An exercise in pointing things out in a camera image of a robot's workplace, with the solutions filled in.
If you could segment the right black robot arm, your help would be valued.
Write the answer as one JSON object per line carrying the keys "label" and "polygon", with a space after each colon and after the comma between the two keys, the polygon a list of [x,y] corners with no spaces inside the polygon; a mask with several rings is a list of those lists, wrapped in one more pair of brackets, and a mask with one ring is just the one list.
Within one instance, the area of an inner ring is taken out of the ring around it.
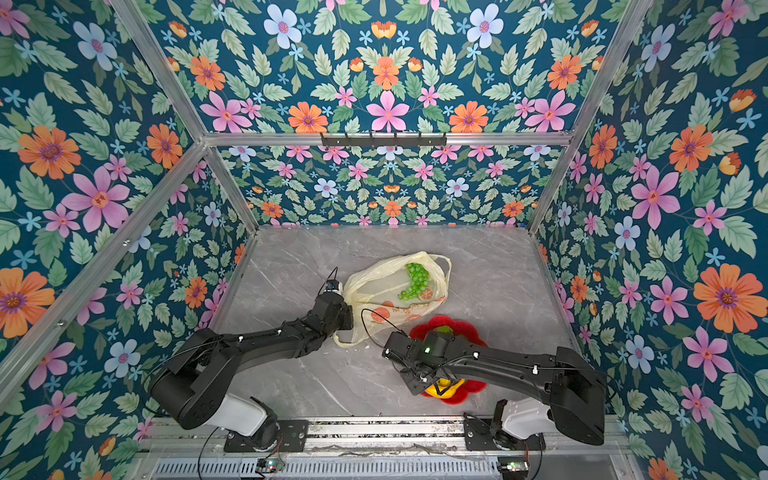
{"label": "right black robot arm", "polygon": [[432,331],[422,340],[394,332],[382,356],[398,366],[414,395],[441,379],[479,381],[526,395],[528,403],[502,408],[500,428],[511,436],[526,439],[554,427],[582,444],[604,444],[606,375],[572,349],[526,354],[444,332]]}

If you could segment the red flower-shaped plate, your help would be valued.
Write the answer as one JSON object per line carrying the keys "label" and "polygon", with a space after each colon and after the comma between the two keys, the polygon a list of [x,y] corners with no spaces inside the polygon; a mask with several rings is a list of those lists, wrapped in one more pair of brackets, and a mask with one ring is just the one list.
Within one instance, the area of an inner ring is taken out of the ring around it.
{"label": "red flower-shaped plate", "polygon": [[[437,327],[449,326],[453,329],[453,336],[462,337],[469,340],[473,344],[480,346],[486,346],[487,343],[481,339],[477,329],[469,322],[454,320],[446,315],[437,315],[430,319],[428,322],[424,322],[416,325],[409,332],[409,337],[418,340],[424,340],[426,335],[432,331],[435,331]],[[459,389],[459,391],[450,399],[441,400],[448,405],[460,405],[464,403],[470,396],[478,394],[487,388],[487,384],[477,380],[465,380],[466,383]]]}

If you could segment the yellow fake banana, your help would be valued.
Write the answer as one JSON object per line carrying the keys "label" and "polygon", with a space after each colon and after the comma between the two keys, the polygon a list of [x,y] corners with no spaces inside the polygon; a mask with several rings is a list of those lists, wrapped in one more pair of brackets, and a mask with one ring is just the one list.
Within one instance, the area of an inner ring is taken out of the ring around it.
{"label": "yellow fake banana", "polygon": [[464,379],[438,379],[424,391],[424,394],[433,398],[447,400],[452,398],[465,383]]}

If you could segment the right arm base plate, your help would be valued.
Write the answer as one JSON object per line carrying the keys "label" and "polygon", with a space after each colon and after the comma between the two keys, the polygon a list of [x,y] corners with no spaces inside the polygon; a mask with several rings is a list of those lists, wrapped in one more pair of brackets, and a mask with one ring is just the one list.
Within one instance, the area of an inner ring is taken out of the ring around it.
{"label": "right arm base plate", "polygon": [[546,442],[541,434],[531,435],[521,439],[496,426],[491,417],[478,417],[469,413],[463,414],[465,448],[471,452],[509,451],[535,452],[544,451]]}

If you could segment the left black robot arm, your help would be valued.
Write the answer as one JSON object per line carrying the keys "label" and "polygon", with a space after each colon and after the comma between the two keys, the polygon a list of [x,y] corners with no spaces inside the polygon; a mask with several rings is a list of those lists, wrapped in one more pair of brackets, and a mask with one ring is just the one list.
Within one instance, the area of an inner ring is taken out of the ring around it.
{"label": "left black robot arm", "polygon": [[300,318],[251,333],[196,331],[150,376],[147,392],[185,430],[213,426],[240,436],[254,450],[270,450],[278,441],[276,414],[253,397],[231,393],[232,381],[245,370],[310,355],[352,327],[342,283],[330,277]]}

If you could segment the yellow plastic fruit-print bag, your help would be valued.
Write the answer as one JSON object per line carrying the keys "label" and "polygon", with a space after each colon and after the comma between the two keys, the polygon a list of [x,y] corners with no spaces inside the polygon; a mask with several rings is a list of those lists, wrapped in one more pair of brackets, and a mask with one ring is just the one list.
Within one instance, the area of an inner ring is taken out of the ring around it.
{"label": "yellow plastic fruit-print bag", "polygon": [[[408,263],[422,264],[430,282],[418,299],[403,301],[398,296],[409,284]],[[431,314],[448,298],[452,267],[448,257],[420,251],[380,260],[351,275],[342,284],[342,295],[352,307],[353,328],[335,333],[334,341],[341,347],[352,347],[383,329],[401,327]]]}

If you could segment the green fake grapes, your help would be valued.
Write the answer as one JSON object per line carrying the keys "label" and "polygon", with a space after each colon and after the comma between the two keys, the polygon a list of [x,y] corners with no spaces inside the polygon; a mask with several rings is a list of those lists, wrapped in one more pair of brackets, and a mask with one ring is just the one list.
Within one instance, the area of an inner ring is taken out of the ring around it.
{"label": "green fake grapes", "polygon": [[430,274],[420,263],[408,263],[406,272],[409,284],[400,292],[398,298],[403,301],[418,299],[429,287]]}

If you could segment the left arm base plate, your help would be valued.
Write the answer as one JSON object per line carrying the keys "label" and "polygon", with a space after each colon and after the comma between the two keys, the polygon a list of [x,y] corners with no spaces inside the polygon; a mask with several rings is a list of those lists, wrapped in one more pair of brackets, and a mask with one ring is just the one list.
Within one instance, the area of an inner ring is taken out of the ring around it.
{"label": "left arm base plate", "polygon": [[252,436],[230,431],[223,450],[226,453],[303,452],[308,430],[307,420],[267,420]]}

